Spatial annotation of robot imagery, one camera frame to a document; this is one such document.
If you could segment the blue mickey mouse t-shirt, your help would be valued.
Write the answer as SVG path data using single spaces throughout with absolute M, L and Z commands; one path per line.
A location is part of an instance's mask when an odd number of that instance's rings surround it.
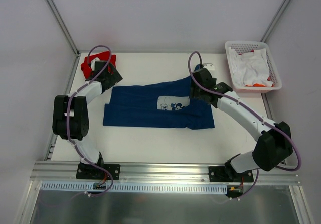
M 112 89 L 104 107 L 104 126 L 144 128 L 214 128 L 212 109 L 191 99 L 191 78 Z

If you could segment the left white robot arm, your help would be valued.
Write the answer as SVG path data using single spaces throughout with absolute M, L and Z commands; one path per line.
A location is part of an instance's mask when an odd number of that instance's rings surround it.
M 72 145 L 80 156 L 80 162 L 89 165 L 87 173 L 94 179 L 104 175 L 105 167 L 101 153 L 88 137 L 88 105 L 120 81 L 122 76 L 112 63 L 97 61 L 95 70 L 83 86 L 69 95 L 58 95 L 54 99 L 53 133 Z

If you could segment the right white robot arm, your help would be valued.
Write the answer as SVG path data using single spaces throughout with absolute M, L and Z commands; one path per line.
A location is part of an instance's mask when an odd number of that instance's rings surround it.
M 227 84 L 217 83 L 206 68 L 192 73 L 190 97 L 212 105 L 239 123 L 256 141 L 252 151 L 238 154 L 224 164 L 224 174 L 229 181 L 237 181 L 249 170 L 270 171 L 293 153 L 290 127 L 285 122 L 259 115 Z

